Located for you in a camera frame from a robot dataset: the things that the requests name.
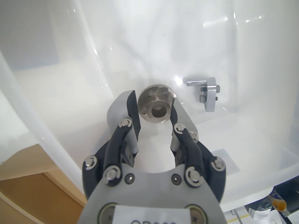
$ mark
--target metal bracket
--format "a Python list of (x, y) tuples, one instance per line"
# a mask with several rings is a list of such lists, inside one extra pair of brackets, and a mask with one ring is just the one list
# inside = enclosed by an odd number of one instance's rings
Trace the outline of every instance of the metal bracket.
[(190, 78), (186, 79), (186, 84), (187, 86), (202, 86), (200, 90), (204, 92), (204, 95), (199, 96), (199, 101), (204, 103), (206, 112), (215, 111), (215, 104), (218, 100), (216, 93), (220, 92), (220, 86), (216, 84), (214, 77), (207, 79)]

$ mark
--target metal part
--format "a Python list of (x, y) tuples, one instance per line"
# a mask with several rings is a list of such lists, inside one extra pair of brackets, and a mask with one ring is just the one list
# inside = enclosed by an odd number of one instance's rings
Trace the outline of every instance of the metal part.
[(225, 169), (225, 162), (220, 158), (217, 157), (217, 159), (214, 162), (211, 162), (212, 167), (218, 171), (218, 172), (222, 172)]
[(179, 134), (183, 134), (183, 130), (186, 129), (186, 126), (183, 124), (175, 124), (174, 131)]
[[(172, 124), (184, 124), (186, 126), (186, 129), (188, 131), (194, 131), (195, 133), (198, 133), (196, 126), (186, 113), (185, 109), (183, 108), (182, 104), (179, 102), (177, 98), (173, 100), (172, 108), (175, 110), (175, 112), (172, 112), (171, 116), (171, 123)], [(172, 140), (171, 140), (171, 150), (177, 151), (179, 147), (179, 141), (178, 138), (175, 135), (175, 131), (173, 129), (172, 133)]]
[(112, 224), (116, 203), (106, 204), (98, 214), (99, 224)]
[(199, 101), (204, 103), (206, 112), (215, 111), (215, 104), (218, 100), (216, 93), (220, 92), (220, 86), (216, 84), (214, 77), (207, 79), (189, 78), (186, 79), (186, 84), (187, 86), (203, 86), (200, 90), (204, 92), (204, 95), (199, 96)]
[(197, 143), (198, 140), (199, 140), (197, 133), (196, 133), (196, 132), (193, 132), (193, 131), (190, 131), (189, 134), (190, 134), (191, 138), (193, 139), (193, 141), (194, 141), (195, 143)]
[(84, 160), (84, 162), (85, 162), (86, 170), (91, 170), (97, 164), (97, 158), (95, 156), (89, 156)]
[(151, 123), (163, 123), (170, 119), (171, 104), (176, 97), (167, 86), (156, 84), (147, 87), (139, 96), (138, 111)]
[(135, 175), (133, 174), (127, 174), (126, 177), (125, 177), (125, 182), (130, 185), (132, 184), (133, 182), (135, 181)]
[(107, 123), (111, 136), (115, 128), (119, 126), (119, 121), (123, 119), (130, 119), (132, 121), (132, 130), (127, 134), (126, 140), (128, 141), (132, 154), (136, 154), (138, 152), (138, 134), (141, 125), (135, 91), (123, 92), (108, 109)]
[(182, 182), (182, 178), (178, 174), (174, 174), (171, 176), (171, 182), (174, 185), (178, 186)]
[(109, 181), (114, 180), (116, 178), (116, 170), (111, 169), (111, 170), (107, 171), (105, 177)]
[(241, 221), (241, 218), (240, 218), (240, 216), (239, 216), (239, 214), (238, 214), (237, 210), (236, 210), (236, 209), (234, 209), (234, 211), (235, 211), (235, 214), (236, 214), (236, 216), (237, 216), (237, 218), (238, 218), (238, 220), (239, 220), (240, 224), (243, 224), (243, 222)]
[(121, 170), (118, 166), (112, 165), (106, 168), (103, 174), (103, 180), (106, 184), (109, 183), (109, 181), (113, 181), (116, 178), (119, 179), (121, 177)]
[(185, 208), (192, 204), (201, 207), (209, 224), (226, 224), (220, 205), (204, 179), (200, 188), (190, 188), (184, 182), (174, 185), (170, 181), (174, 174), (184, 175), (184, 164), (158, 174), (148, 174), (122, 164), (122, 173), (135, 175), (134, 187), (124, 180), (109, 187), (101, 180), (85, 205), (78, 224), (98, 224), (99, 210), (108, 203), (148, 208)]
[(185, 177), (191, 186), (199, 187), (204, 181), (204, 178), (193, 166), (188, 167), (185, 171)]
[(186, 208), (190, 209), (190, 218), (191, 218), (191, 223), (196, 223), (196, 224), (206, 224), (206, 215), (205, 212), (202, 210), (201, 207), (191, 204), (188, 205)]
[(127, 126), (127, 127), (131, 127), (132, 125), (132, 121), (130, 119), (123, 119), (120, 123), (119, 123), (119, 127), (124, 127), (124, 126)]

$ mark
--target metal rod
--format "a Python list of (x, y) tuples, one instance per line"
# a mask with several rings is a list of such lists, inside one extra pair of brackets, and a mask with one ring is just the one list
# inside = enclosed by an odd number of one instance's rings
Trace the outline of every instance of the metal rod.
[(237, 216), (237, 218), (238, 218), (240, 224), (243, 224), (243, 222), (241, 221), (241, 218), (240, 218), (240, 216), (239, 216), (239, 214), (238, 214), (238, 212), (237, 212), (236, 209), (234, 209), (234, 212), (235, 212), (235, 214), (236, 214), (236, 216)]
[(206, 85), (206, 80), (187, 79), (187, 80), (186, 80), (186, 85), (187, 85), (187, 86)]

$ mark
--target wooden panel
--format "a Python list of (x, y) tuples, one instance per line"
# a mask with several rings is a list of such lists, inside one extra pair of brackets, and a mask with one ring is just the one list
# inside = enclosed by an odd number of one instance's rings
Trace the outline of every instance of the wooden panel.
[(77, 223), (83, 210), (80, 204), (44, 174), (2, 180), (0, 191), (46, 224)]
[(36, 224), (19, 211), (0, 199), (0, 223), (1, 224)]
[(40, 145), (22, 149), (0, 165), (0, 180), (58, 169)]
[(44, 174), (81, 206), (85, 206), (87, 203), (85, 194), (82, 193), (60, 169), (45, 172)]

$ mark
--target metal bushing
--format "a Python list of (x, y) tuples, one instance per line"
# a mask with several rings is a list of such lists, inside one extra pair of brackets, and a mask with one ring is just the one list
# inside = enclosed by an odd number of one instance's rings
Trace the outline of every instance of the metal bushing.
[(147, 87), (139, 96), (138, 112), (151, 123), (163, 123), (170, 119), (171, 105), (175, 93), (162, 84)]

